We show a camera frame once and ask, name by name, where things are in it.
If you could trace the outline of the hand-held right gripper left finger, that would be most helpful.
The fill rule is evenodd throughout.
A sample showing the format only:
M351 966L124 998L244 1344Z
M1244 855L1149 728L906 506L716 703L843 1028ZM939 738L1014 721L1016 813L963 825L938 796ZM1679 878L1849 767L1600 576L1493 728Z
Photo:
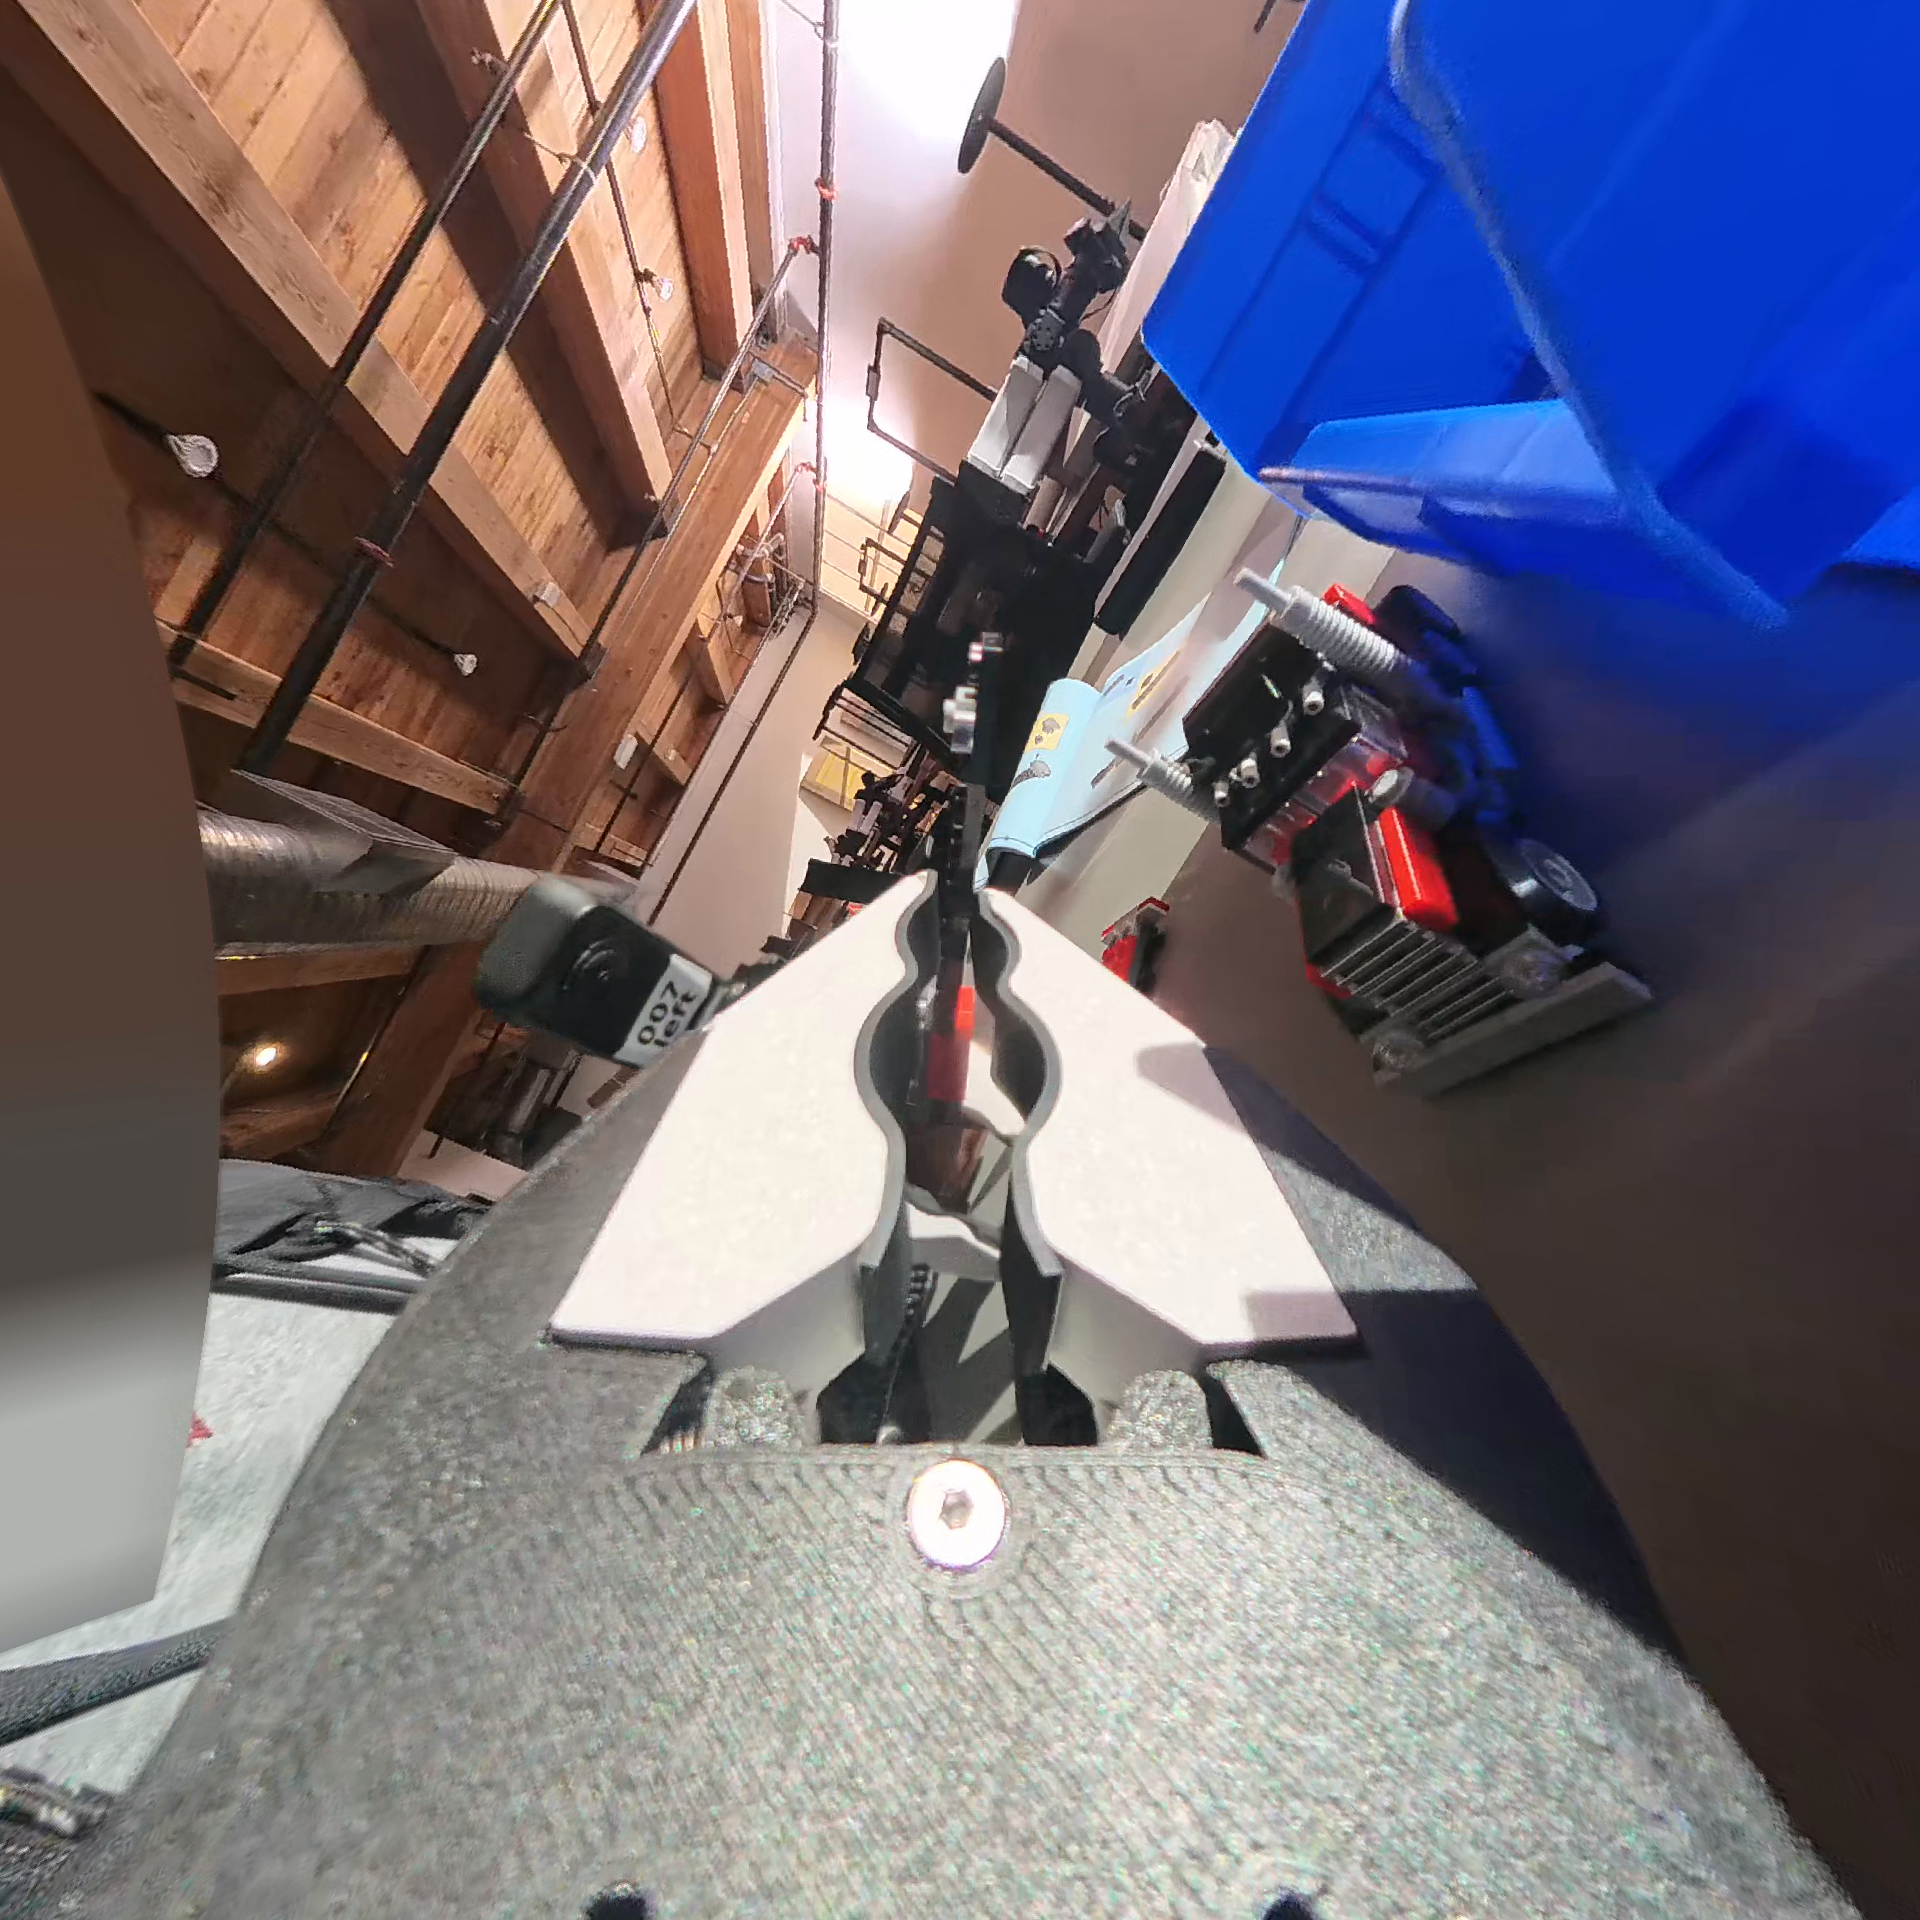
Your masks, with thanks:
M757 1366L802 1395L889 1356L938 945L938 880L906 878L703 1028L550 1344Z

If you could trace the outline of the grey desk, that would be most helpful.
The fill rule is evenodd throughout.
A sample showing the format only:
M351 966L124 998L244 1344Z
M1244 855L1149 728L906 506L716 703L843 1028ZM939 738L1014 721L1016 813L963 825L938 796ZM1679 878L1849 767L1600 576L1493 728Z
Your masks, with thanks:
M1917 1916L1917 576L1847 564L1750 629L1274 504L1207 621L1253 612L1241 568L1452 617L1651 1009L1386 1094L1286 901L1157 796L1025 906L1094 937L1173 901L1161 1005L1469 1273L1795 1825L1866 1916Z

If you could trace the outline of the black drawstring bag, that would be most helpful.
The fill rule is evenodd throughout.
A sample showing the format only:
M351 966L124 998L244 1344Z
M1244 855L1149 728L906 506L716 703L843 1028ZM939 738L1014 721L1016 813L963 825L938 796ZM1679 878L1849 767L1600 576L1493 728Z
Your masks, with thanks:
M486 1199L418 1184L226 1160L209 1299L215 1285L235 1285L241 1277L315 1281L369 1273L379 1285L418 1290L486 1207ZM61 1787L49 1776L2 1766L2 1885L22 1885L77 1855L124 1793Z

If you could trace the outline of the light blue instruction booklet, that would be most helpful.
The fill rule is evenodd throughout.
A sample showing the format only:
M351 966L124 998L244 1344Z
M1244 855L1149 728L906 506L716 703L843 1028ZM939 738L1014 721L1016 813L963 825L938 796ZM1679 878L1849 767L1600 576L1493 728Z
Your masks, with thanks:
M1165 762L1185 756L1185 713L1267 617L1256 599L1200 603L1102 684L1049 684L981 845L976 882L1047 866L1072 837L1143 793L1139 770L1111 740Z

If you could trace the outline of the toy brick truck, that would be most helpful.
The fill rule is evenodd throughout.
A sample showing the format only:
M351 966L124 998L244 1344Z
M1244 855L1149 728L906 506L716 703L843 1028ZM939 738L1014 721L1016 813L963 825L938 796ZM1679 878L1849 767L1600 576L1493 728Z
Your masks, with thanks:
M1452 1094L1651 1005L1604 957L1604 906L1532 837L1461 629L1421 591L1237 591L1259 626L1168 753L1111 756L1292 906L1309 987L1379 1086Z

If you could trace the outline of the silver ventilation duct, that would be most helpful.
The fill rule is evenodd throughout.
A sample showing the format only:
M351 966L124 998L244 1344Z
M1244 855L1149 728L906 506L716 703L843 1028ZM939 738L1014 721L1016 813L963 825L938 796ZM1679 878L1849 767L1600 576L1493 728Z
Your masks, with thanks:
M614 909L618 886L532 873L340 821L195 813L209 932L219 953L272 946L483 946L512 920L562 922Z

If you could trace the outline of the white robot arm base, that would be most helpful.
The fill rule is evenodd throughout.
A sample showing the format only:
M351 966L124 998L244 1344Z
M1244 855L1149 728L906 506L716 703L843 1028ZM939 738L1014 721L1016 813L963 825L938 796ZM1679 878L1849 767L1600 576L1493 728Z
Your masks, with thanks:
M1016 355L981 420L957 480L992 512L1020 519L1062 443L1081 381Z

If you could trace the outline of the black round-base stand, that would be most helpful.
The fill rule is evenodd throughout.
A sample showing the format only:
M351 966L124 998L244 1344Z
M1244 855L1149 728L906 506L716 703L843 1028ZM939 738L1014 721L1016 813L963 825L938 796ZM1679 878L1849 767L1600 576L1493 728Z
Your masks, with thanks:
M1111 222L1111 225L1117 222L1117 229L1126 239L1143 242L1148 229L1134 221L1131 202L1111 202L1087 182L1081 182L1079 175L1062 167L1055 158L1049 158L1044 149L1036 149L1032 139L1014 134L998 115L1001 96L1006 96L1006 77L1007 77L1007 65L1006 65L1006 58L996 58L972 96L972 111L969 111L963 137L957 143L957 175L969 178L972 167L978 164L981 153L996 143L996 145L1007 149L1011 156L1016 156L1033 172L1040 172L1059 189L1067 189L1077 202L1081 202L1102 222Z

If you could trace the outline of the black toy brick beam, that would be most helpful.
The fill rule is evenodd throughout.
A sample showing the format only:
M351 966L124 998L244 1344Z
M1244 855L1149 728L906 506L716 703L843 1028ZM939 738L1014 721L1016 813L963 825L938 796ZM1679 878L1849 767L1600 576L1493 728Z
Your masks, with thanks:
M938 863L938 976L926 1012L926 1099L953 1118L965 1095L969 1034L961 1021L965 952L972 936L976 857L996 753L996 692L1006 635L981 633L965 648L965 673L945 703L947 746L961 777L957 816Z

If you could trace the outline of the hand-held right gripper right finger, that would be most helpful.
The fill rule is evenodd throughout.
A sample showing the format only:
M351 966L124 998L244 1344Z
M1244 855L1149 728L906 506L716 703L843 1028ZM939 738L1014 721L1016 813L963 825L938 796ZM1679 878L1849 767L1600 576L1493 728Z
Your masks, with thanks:
M1205 1044L998 891L992 1080L1020 1115L998 1268L1014 1379L1117 1404L1148 1374L1339 1353L1356 1321Z

